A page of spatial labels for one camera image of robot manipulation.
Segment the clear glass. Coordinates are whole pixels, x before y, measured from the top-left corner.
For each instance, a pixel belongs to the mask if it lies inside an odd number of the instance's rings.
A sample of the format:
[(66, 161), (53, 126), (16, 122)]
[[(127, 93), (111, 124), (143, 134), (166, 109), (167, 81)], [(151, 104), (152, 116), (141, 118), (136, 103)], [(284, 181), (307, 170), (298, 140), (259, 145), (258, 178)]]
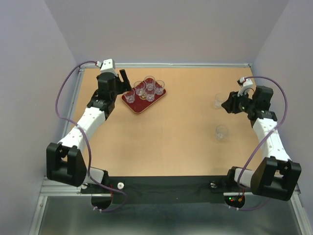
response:
[(123, 94), (123, 97), (125, 98), (126, 102), (131, 104), (135, 102), (135, 91), (134, 90), (130, 90), (128, 92), (125, 92)]
[(219, 141), (225, 139), (228, 136), (228, 128), (224, 125), (218, 125), (215, 128), (215, 138)]
[(149, 91), (154, 89), (155, 78), (153, 76), (146, 76), (144, 78), (145, 88)]
[(145, 83), (144, 81), (136, 81), (134, 83), (134, 90), (138, 96), (143, 96), (145, 92)]
[(221, 108), (221, 104), (225, 101), (224, 94), (223, 93), (218, 93), (215, 95), (215, 102), (214, 102), (214, 107), (216, 109)]
[(162, 80), (155, 81), (154, 88), (157, 95), (163, 95), (165, 83)]

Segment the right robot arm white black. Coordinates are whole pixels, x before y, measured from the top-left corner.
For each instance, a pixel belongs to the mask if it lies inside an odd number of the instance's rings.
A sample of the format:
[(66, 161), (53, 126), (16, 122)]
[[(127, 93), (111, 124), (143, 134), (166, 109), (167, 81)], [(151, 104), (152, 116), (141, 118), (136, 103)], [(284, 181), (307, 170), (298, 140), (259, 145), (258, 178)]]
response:
[(257, 86), (252, 97), (251, 85), (242, 85), (238, 92), (231, 92), (222, 107), (228, 113), (245, 112), (257, 135), (263, 160), (256, 170), (232, 167), (225, 179), (226, 188), (236, 191), (241, 186), (255, 195), (282, 201), (290, 200), (301, 174), (301, 166), (291, 160), (280, 139), (275, 112), (269, 110), (273, 90)]

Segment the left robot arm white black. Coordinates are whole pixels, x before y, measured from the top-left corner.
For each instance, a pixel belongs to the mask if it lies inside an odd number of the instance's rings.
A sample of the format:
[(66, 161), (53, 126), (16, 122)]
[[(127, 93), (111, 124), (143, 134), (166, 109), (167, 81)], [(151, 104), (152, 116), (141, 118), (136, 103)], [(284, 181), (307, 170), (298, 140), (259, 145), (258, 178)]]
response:
[(109, 181), (104, 170), (91, 167), (82, 156), (84, 149), (91, 151), (89, 140), (107, 120), (115, 108), (118, 95), (131, 91), (132, 87), (125, 70), (119, 74), (106, 71), (97, 76), (98, 88), (70, 132), (58, 143), (50, 143), (46, 149), (46, 176), (63, 184), (79, 187), (92, 184), (98, 193), (105, 192)]

